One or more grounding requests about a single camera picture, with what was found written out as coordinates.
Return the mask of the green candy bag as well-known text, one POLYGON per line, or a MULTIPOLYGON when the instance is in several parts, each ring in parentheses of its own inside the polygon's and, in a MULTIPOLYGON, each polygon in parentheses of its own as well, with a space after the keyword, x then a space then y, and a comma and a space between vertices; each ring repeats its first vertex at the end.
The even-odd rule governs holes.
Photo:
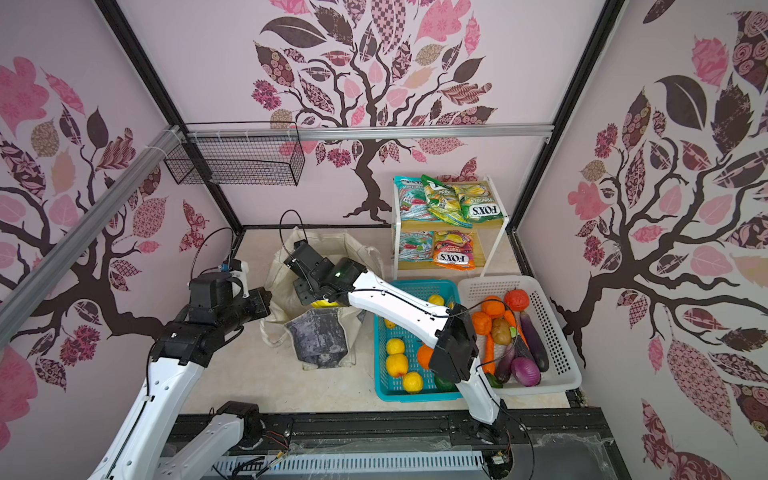
POLYGON ((428 211, 433 216, 441 222, 455 227, 472 227, 472 224, 464 218, 458 195, 451 186, 427 175, 422 175, 420 180, 428 211))

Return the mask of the yellow orange apple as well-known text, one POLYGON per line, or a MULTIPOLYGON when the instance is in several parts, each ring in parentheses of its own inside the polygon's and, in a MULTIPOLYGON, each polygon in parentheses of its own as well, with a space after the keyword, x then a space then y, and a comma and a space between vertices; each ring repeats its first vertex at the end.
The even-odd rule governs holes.
POLYGON ((409 372, 409 361, 402 353, 388 355, 385 368, 391 378, 401 378, 409 372))

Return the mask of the cream canvas grocery bag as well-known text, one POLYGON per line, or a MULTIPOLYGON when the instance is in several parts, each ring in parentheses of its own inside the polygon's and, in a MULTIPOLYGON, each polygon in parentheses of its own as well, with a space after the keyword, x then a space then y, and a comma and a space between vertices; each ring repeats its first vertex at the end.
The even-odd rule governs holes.
POLYGON ((348 306, 318 276, 349 259, 382 276, 379 251, 347 232, 307 234, 294 230, 275 254, 264 288, 271 314, 259 326, 271 348, 287 345, 304 370, 352 367, 355 341, 363 321, 361 308, 348 306))

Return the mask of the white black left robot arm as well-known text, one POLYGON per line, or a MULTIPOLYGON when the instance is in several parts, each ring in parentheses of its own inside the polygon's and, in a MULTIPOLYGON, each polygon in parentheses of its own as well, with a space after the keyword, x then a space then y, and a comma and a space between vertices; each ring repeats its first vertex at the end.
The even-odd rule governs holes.
POLYGON ((258 409, 224 406, 189 443, 162 459, 172 428, 215 353, 270 314, 271 295, 251 289, 248 266, 236 262, 202 273, 188 285, 189 302, 167 323, 147 355, 145 380, 118 433, 91 476, 94 479, 201 479, 230 448, 257 442, 258 409))

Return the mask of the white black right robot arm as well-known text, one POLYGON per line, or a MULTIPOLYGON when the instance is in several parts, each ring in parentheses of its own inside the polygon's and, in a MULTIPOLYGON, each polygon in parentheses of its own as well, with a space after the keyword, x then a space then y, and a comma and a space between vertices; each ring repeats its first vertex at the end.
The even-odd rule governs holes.
POLYGON ((503 436, 503 402, 493 391, 478 358, 477 334, 469 310, 437 306, 386 282, 350 258, 334 263, 306 240, 294 243, 284 264, 297 275, 302 304, 328 300, 366 310, 405 328, 433 350, 429 370, 454 384, 476 422, 474 435, 485 444, 503 436))

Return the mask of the yellow banana bunch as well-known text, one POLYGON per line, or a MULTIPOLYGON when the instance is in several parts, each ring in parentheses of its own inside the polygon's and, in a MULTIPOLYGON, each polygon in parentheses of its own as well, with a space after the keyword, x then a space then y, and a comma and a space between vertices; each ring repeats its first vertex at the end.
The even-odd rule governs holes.
POLYGON ((315 309, 322 309, 322 308, 338 308, 339 303, 338 302, 331 302, 325 299, 317 300, 311 303, 311 307, 315 309))

